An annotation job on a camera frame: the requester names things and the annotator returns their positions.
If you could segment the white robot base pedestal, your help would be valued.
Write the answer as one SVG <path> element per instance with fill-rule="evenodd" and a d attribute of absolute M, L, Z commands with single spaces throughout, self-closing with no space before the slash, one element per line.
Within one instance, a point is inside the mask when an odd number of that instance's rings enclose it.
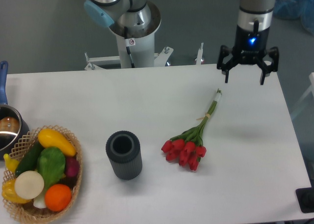
<path fill-rule="evenodd" d="M 85 53 L 85 70 L 102 70 L 113 66 L 121 69 L 170 66 L 169 58 L 174 49 L 165 46 L 160 53 L 155 53 L 153 34 L 143 38 L 129 39 L 117 36 L 116 40 L 119 55 L 89 58 Z"/>

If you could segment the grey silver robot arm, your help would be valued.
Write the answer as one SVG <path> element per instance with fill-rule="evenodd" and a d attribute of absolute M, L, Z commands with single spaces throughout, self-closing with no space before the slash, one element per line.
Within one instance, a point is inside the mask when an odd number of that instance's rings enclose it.
<path fill-rule="evenodd" d="M 240 0 L 235 44 L 221 46 L 217 68 L 227 76 L 239 64 L 257 65 L 260 82 L 278 70 L 279 50 L 266 47 L 275 0 Z M 98 25 L 116 36 L 122 68 L 154 67 L 158 8 L 147 0 L 86 0 L 84 9 Z"/>

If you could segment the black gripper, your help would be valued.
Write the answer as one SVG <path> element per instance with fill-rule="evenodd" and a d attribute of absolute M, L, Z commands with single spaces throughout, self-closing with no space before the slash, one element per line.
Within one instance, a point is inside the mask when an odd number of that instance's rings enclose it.
<path fill-rule="evenodd" d="M 216 68 L 225 75 L 225 83 L 229 80 L 229 71 L 238 64 L 256 64 L 262 71 L 260 85 L 271 72 L 278 71 L 279 48 L 266 50 L 273 10 L 253 12 L 240 9 L 233 48 L 221 45 Z M 270 57 L 267 64 L 264 57 Z"/>

